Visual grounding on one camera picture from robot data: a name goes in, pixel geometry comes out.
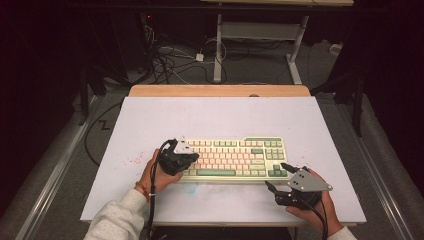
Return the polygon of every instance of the tabletop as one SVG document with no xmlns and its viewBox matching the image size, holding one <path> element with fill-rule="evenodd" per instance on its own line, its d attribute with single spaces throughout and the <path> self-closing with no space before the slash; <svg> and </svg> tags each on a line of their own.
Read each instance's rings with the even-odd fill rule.
<svg viewBox="0 0 424 240">
<path fill-rule="evenodd" d="M 333 186 L 330 194 L 340 221 L 348 225 L 364 223 L 364 213 L 316 99 L 306 94 L 303 86 L 293 87 L 303 95 L 281 91 L 294 91 L 292 86 L 133 87 L 122 105 L 81 220 L 90 221 L 106 202 L 119 200 L 140 178 L 154 149 L 168 139 L 279 136 L 284 139 L 289 164 L 310 167 Z M 191 92 L 196 97 L 181 96 L 179 89 L 186 89 L 186 96 Z M 210 97 L 210 91 L 220 95 Z M 165 92 L 172 96 L 162 96 Z M 266 96 L 265 92 L 274 95 Z M 251 94 L 260 97 L 247 97 Z M 290 190 L 283 184 L 277 184 L 277 188 Z M 155 212 L 155 225 L 305 224 L 278 206 L 265 184 L 172 184 L 157 194 Z"/>
</svg>

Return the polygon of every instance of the wrist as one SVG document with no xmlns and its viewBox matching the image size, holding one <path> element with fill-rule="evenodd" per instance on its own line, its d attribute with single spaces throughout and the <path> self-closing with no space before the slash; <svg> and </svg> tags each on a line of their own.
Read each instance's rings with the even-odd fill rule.
<svg viewBox="0 0 424 240">
<path fill-rule="evenodd" d="M 143 194 L 147 202 L 150 202 L 150 189 L 148 189 L 146 183 L 142 183 L 141 181 L 138 181 L 135 183 L 134 189 L 139 191 L 141 194 Z"/>
<path fill-rule="evenodd" d="M 328 223 L 328 237 L 334 235 L 343 228 L 343 225 L 337 220 Z"/>
</svg>

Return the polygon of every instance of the beige keyboard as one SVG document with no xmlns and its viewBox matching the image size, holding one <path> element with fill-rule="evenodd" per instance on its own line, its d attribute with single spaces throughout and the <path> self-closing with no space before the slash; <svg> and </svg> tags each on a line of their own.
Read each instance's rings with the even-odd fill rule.
<svg viewBox="0 0 424 240">
<path fill-rule="evenodd" d="M 184 171 L 182 182 L 287 182 L 289 173 L 284 142 L 279 137 L 242 140 L 187 139 L 199 159 Z"/>
</svg>

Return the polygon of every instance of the sleeve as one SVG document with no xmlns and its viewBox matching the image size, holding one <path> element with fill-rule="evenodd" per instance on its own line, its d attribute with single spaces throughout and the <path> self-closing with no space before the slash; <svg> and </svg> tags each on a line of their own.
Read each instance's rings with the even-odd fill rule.
<svg viewBox="0 0 424 240">
<path fill-rule="evenodd" d="M 130 189 L 119 202 L 108 202 L 91 221 L 84 239 L 138 240 L 144 225 L 141 212 L 146 202 L 143 194 L 135 189 Z"/>
<path fill-rule="evenodd" d="M 327 238 L 327 240 L 355 240 L 355 236 L 349 231 L 349 229 L 345 226 L 340 231 L 331 235 Z"/>
</svg>

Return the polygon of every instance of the hand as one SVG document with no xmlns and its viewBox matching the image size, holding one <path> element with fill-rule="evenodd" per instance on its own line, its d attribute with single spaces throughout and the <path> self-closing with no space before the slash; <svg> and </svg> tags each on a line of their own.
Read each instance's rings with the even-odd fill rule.
<svg viewBox="0 0 424 240">
<path fill-rule="evenodd" d="M 151 172 L 153 164 L 156 161 L 158 154 L 159 154 L 159 149 L 156 149 L 155 152 L 153 153 L 152 159 L 149 160 L 149 162 L 147 162 L 147 165 L 146 165 L 146 167 L 144 168 L 144 171 L 143 171 L 143 175 L 140 178 L 140 181 L 134 187 L 135 190 L 137 190 L 137 191 L 139 191 L 143 194 L 145 194 L 145 191 L 147 191 L 147 194 L 150 193 L 150 187 L 151 187 L 150 172 Z M 166 174 L 162 170 L 160 165 L 158 164 L 157 168 L 156 168 L 156 175 L 155 175 L 155 187 L 156 187 L 155 193 L 162 191 L 163 189 L 165 189 L 171 183 L 178 182 L 181 179 L 182 176 L 183 176 L 182 172 L 177 173 L 175 176 Z"/>
<path fill-rule="evenodd" d="M 318 175 L 313 170 L 309 169 L 309 172 L 312 175 L 319 177 L 320 179 L 323 179 L 320 175 Z M 334 233 L 340 231 L 343 228 L 343 225 L 337 219 L 336 210 L 334 208 L 334 203 L 333 203 L 333 200 L 331 199 L 328 191 L 322 192 L 322 203 L 324 204 L 325 213 L 327 214 L 327 223 L 328 223 L 328 236 L 327 237 L 329 237 L 329 236 L 333 235 Z M 322 204 L 318 203 L 315 206 L 315 209 L 325 219 L 324 209 L 322 207 Z M 298 218 L 301 218 L 301 219 L 307 221 L 313 228 L 317 229 L 319 232 L 321 232 L 321 233 L 323 232 L 323 225 L 322 225 L 321 220 L 311 210 L 300 210 L 299 208 L 296 208 L 296 207 L 293 207 L 293 206 L 288 206 L 288 207 L 286 207 L 286 211 L 295 215 Z"/>
</svg>

